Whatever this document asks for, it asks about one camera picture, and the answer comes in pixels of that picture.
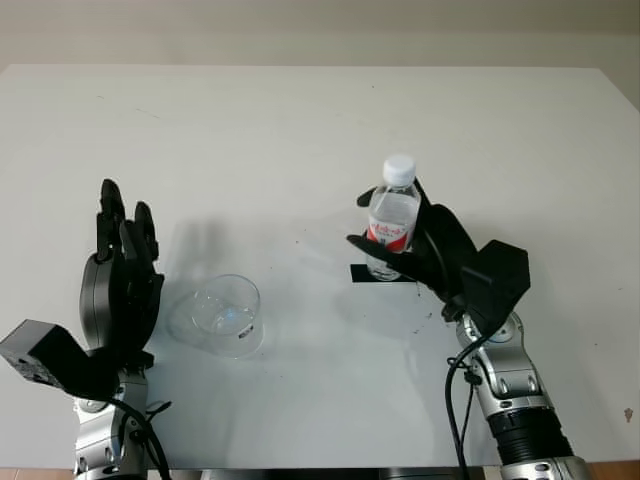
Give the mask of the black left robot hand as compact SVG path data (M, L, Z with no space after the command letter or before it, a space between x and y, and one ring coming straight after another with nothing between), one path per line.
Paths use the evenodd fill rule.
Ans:
M79 312L89 355L117 369L153 366L145 346L155 328L165 277L155 270L159 245L151 209L126 217L118 185L105 179L96 216L96 252L86 261Z

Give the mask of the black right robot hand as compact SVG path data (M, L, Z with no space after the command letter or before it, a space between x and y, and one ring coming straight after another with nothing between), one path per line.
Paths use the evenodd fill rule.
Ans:
M384 266L426 285L444 303L444 320L455 322L464 315L466 304L461 270L477 249L454 213L441 204L431 203L418 180L414 186L421 203L410 251L385 251L365 234L350 234L347 240Z

